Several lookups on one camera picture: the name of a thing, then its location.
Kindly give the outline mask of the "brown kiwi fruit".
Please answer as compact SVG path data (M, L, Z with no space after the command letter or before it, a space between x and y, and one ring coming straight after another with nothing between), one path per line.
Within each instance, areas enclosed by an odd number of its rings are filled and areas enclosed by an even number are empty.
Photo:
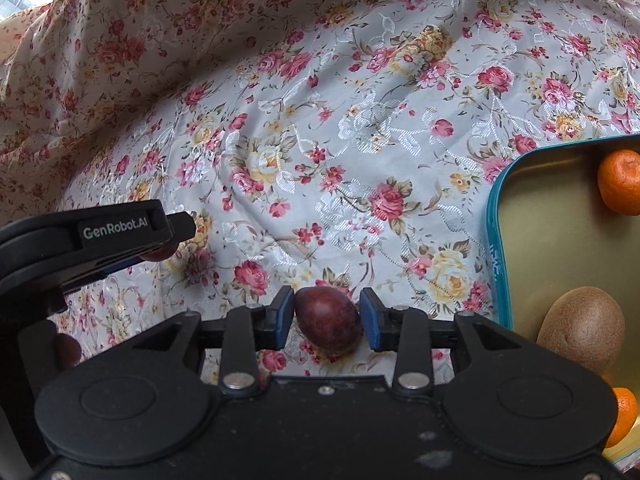
M625 334L625 317L617 301L603 289L582 286L555 300L536 343L602 375L620 354Z

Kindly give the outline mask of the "dark purple plum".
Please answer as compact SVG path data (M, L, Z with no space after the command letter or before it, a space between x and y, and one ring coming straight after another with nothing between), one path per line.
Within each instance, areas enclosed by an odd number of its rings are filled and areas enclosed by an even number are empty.
M338 356L358 346L360 313L344 292L326 286L301 288L294 295L294 311L299 330L323 352Z

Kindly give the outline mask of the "floral pattern cloth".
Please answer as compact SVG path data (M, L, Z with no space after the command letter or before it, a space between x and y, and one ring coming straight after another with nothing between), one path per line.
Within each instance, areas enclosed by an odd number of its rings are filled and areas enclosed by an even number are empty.
M35 0L1 9L1 220L152 200L161 263L70 296L90 358L284 285L494 316L491 185L639 129L639 0Z

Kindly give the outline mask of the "teal gold metal tray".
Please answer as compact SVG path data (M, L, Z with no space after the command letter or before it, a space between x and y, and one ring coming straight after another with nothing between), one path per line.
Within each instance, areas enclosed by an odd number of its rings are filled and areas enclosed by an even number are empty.
M470 366L444 399L451 425L509 479L621 479L637 431L615 448L613 389L639 388L639 220L608 209L598 188L607 154L637 151L638 136L522 155L495 180L486 240L498 320L460 318ZM602 375L536 343L552 304L582 286L603 289L626 334Z

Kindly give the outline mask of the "dark red passion fruit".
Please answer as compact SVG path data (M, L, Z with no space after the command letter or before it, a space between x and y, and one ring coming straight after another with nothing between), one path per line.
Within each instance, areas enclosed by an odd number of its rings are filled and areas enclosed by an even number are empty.
M81 346L70 335L56 334L53 339L56 365L60 370L74 367L81 361Z

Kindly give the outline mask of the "orange mandarin with stem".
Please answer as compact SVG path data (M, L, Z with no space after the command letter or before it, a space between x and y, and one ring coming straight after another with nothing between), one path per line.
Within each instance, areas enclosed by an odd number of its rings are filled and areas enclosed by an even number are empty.
M613 392L617 402L617 416L613 430L605 443L606 448L618 445L627 437L639 413L637 398L631 390L615 387Z

